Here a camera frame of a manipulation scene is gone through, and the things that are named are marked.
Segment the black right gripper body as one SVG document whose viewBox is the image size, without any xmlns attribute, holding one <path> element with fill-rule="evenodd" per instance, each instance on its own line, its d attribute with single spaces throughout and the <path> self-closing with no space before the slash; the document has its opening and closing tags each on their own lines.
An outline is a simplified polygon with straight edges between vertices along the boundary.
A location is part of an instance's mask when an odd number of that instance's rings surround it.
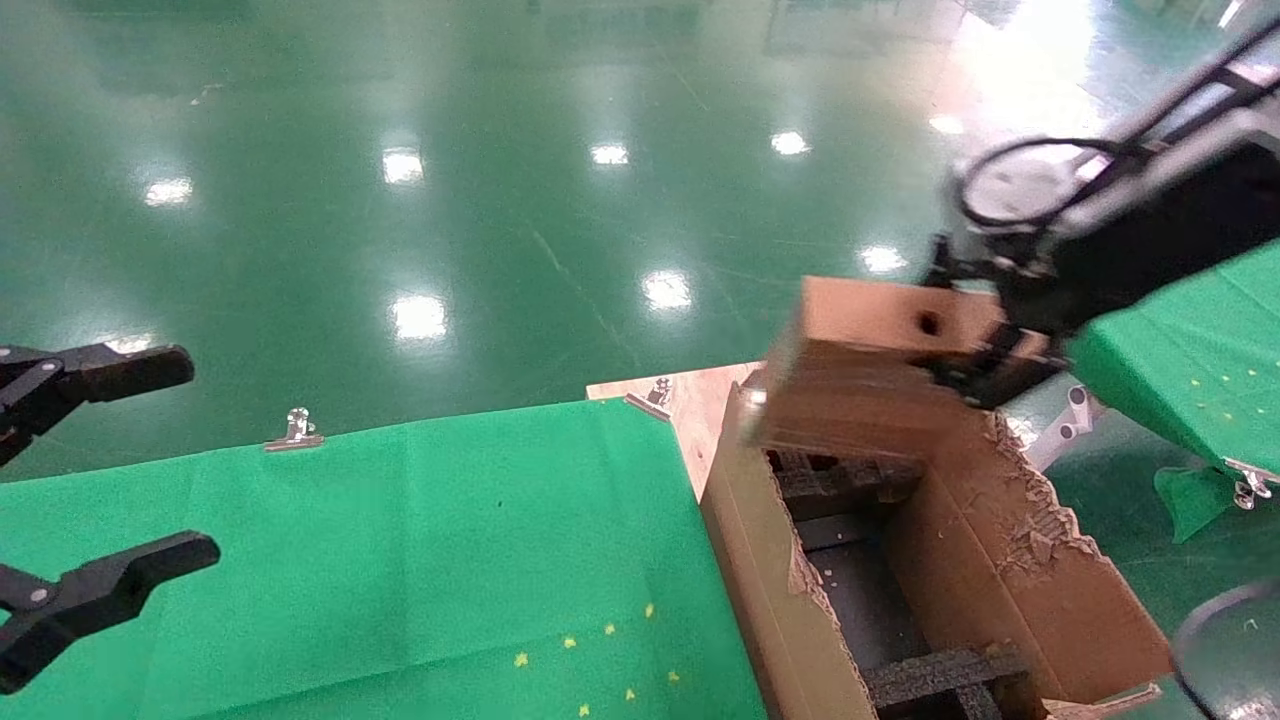
<svg viewBox="0 0 1280 720">
<path fill-rule="evenodd" d="M 1277 238 L 1277 154 L 1225 150 L 1153 163 L 1005 249 L 1007 320 L 1070 336 Z"/>
</svg>

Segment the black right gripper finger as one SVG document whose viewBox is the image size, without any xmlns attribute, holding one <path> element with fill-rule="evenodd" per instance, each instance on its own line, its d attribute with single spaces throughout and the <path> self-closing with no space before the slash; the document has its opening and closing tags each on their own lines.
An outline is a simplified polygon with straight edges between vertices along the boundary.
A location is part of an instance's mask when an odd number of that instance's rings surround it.
<svg viewBox="0 0 1280 720">
<path fill-rule="evenodd" d="M 997 328 L 972 350 L 929 357 L 928 372 L 966 406 L 989 411 L 1065 372 L 1065 346 L 1062 337 Z"/>
<path fill-rule="evenodd" d="M 925 287 L 956 290 L 970 281 L 995 282 L 1011 272 L 1011 261 L 987 234 L 933 234 Z"/>
</svg>

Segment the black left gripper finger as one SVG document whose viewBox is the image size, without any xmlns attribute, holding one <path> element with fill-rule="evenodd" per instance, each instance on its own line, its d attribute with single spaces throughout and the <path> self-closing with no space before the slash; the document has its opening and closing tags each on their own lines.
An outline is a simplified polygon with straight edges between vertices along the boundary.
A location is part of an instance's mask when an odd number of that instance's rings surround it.
<svg viewBox="0 0 1280 720">
<path fill-rule="evenodd" d="M 120 354 L 108 345 L 59 351 L 1 347 L 1 465 L 83 404 L 105 404 L 192 382 L 178 345 Z"/>
<path fill-rule="evenodd" d="M 3 692 L 23 691 L 74 643 L 136 620 L 161 584 L 220 560 L 211 536 L 178 532 L 93 559 L 56 580 L 4 564 Z"/>
</svg>

